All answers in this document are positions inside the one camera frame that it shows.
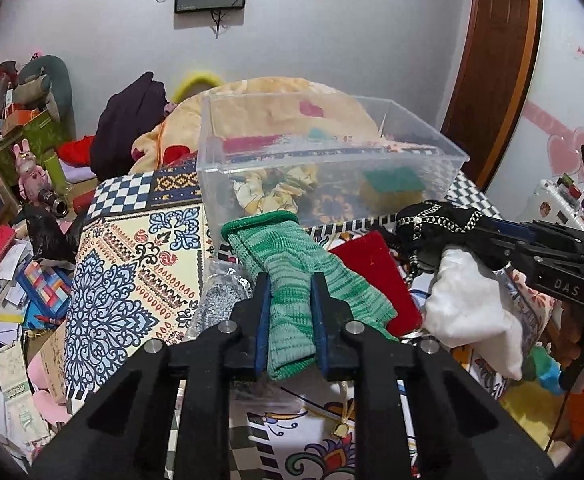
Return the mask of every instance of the transparent storage container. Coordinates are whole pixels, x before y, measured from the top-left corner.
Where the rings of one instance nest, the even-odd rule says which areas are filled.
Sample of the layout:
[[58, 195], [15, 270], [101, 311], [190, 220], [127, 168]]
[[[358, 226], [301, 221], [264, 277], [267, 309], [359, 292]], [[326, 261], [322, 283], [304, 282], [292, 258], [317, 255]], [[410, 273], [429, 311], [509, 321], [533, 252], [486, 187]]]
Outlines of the transparent storage container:
[[197, 173], [214, 246], [230, 220], [267, 210], [304, 227], [442, 200], [469, 157], [388, 99], [344, 94], [211, 96]]

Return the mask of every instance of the green cylinder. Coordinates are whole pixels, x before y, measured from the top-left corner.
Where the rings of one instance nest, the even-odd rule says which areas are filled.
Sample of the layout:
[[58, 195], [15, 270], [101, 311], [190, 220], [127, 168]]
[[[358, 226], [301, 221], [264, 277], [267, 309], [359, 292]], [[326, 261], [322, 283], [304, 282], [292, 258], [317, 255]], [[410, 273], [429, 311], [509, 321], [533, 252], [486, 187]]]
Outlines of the green cylinder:
[[42, 160], [43, 166], [52, 180], [54, 190], [57, 194], [63, 196], [67, 191], [66, 174], [63, 173], [63, 168], [61, 168], [61, 163], [58, 161], [56, 152], [54, 150], [47, 150], [43, 154]]

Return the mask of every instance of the green sock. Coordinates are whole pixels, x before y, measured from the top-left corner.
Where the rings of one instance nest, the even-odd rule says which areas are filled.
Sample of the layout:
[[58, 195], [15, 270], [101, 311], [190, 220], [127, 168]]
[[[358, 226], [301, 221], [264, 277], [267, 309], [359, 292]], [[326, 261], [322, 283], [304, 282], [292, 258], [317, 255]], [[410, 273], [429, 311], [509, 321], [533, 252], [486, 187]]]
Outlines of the green sock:
[[363, 277], [310, 238], [295, 215], [275, 211], [225, 224], [222, 236], [250, 276], [272, 281], [268, 374], [283, 380], [314, 362], [310, 277], [323, 272], [330, 295], [347, 301], [352, 316], [394, 339], [384, 328], [396, 315], [389, 300]]

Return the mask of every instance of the pink rabbit figurine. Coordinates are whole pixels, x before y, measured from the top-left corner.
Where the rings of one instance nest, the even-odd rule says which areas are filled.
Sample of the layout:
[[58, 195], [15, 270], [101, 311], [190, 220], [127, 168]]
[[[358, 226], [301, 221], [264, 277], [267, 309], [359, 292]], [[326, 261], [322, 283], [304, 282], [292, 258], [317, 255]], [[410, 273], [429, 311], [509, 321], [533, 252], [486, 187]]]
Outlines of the pink rabbit figurine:
[[38, 192], [42, 189], [50, 189], [50, 178], [42, 167], [37, 165], [37, 159], [30, 151], [28, 139], [23, 139], [23, 151], [18, 144], [12, 149], [16, 156], [14, 163], [19, 175], [19, 192], [24, 200], [30, 200], [34, 205], [38, 202]]

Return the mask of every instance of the green box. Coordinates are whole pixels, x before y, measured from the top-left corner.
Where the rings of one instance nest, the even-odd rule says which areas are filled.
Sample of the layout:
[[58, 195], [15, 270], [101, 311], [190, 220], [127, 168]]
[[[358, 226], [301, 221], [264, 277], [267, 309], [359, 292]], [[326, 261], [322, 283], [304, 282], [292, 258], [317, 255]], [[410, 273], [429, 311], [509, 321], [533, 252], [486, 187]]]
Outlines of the green box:
[[17, 143], [21, 145], [23, 139], [28, 139], [30, 151], [37, 157], [37, 164], [42, 164], [43, 154], [47, 150], [57, 148], [69, 140], [63, 125], [55, 123], [47, 111], [12, 130], [0, 143], [0, 172], [8, 186], [16, 186], [19, 183], [19, 175], [14, 168], [12, 147]]

